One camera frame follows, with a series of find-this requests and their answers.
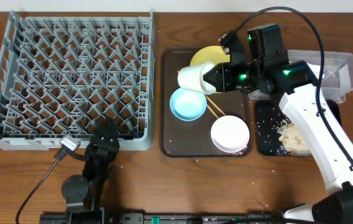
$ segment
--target white bowl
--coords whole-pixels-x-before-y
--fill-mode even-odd
[[[241,151],[250,140],[250,130],[243,120],[236,116],[223,116],[211,128],[211,139],[223,152]]]

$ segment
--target white cup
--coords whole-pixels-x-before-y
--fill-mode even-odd
[[[216,88],[205,82],[203,76],[215,67],[212,62],[182,68],[177,76],[179,86],[185,90],[196,91],[204,94],[212,94]]]

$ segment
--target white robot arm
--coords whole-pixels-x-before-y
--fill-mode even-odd
[[[318,116],[318,109],[315,104],[316,87],[307,84],[295,88],[294,91],[293,94],[285,93],[283,95],[279,107],[301,133],[320,168],[327,191],[330,194],[340,191],[342,190],[342,183],[348,181],[353,185],[351,164],[330,135],[321,117]],[[320,102],[325,109],[324,114],[332,130],[353,158],[353,144],[331,113],[322,93]],[[313,221],[312,205],[303,205],[288,210],[285,217]]]

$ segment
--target yellow plate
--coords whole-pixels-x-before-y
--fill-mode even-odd
[[[204,62],[212,62],[215,65],[222,62],[229,62],[230,56],[225,55],[220,46],[209,46],[199,50],[190,61],[190,66]]]

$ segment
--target white wall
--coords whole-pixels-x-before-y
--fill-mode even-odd
[[[353,0],[0,0],[0,11],[40,12],[252,12],[271,6],[353,12]]]

